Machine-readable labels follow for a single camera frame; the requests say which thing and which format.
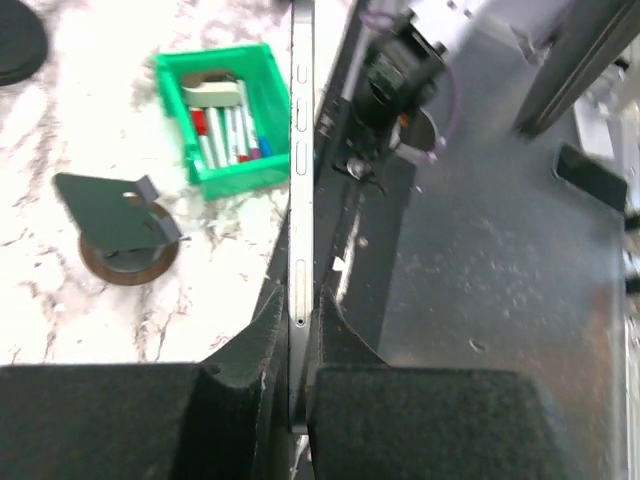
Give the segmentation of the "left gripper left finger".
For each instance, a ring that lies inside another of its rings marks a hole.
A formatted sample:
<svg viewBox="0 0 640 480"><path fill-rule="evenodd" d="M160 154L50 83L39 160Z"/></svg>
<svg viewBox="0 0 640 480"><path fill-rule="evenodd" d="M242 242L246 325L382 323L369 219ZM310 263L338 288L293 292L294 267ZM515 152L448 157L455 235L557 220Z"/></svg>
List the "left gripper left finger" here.
<svg viewBox="0 0 640 480"><path fill-rule="evenodd" d="M198 363L1 371L5 479L285 479L286 295Z"/></svg>

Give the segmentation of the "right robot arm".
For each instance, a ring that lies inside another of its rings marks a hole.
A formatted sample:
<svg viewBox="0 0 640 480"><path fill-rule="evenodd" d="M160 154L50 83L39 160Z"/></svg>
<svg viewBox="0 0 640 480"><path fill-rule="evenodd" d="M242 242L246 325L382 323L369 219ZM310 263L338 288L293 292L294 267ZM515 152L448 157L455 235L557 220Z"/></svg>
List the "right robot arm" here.
<svg viewBox="0 0 640 480"><path fill-rule="evenodd" d="M366 10L373 30L351 99L343 169L365 176L389 155L433 161L446 148L460 108L458 85L451 86L449 124L439 130L426 111L438 79L456 77L453 63L477 33L487 34L520 55L527 45L499 16L496 1L412 1L398 13Z"/></svg>

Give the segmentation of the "wood base phone stand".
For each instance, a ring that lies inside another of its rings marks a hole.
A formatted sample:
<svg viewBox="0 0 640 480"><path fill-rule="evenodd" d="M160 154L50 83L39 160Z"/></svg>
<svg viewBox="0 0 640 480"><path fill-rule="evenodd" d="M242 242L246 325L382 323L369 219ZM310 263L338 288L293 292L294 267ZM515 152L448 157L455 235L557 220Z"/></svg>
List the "wood base phone stand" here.
<svg viewBox="0 0 640 480"><path fill-rule="evenodd" d="M79 252L100 279L119 286L149 283L177 258L182 232L156 202L149 176L136 181L57 173L53 184L79 230Z"/></svg>

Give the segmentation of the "grey silver phone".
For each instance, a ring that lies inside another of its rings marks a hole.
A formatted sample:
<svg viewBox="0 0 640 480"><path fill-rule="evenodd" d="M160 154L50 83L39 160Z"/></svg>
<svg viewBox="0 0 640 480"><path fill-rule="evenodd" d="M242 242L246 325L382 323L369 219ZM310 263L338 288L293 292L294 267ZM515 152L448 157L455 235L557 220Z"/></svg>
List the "grey silver phone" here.
<svg viewBox="0 0 640 480"><path fill-rule="evenodd" d="M307 432L307 347L314 307L314 11L313 1L291 3L288 396L295 434Z"/></svg>

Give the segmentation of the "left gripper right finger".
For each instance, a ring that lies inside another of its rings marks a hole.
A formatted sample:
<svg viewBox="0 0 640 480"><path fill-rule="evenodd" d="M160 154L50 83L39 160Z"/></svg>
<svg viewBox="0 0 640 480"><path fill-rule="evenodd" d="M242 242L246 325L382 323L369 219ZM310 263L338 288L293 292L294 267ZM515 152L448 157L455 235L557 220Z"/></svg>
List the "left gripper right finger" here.
<svg viewBox="0 0 640 480"><path fill-rule="evenodd" d="M318 295L307 400L318 479L577 479L552 399L513 371L385 363Z"/></svg>

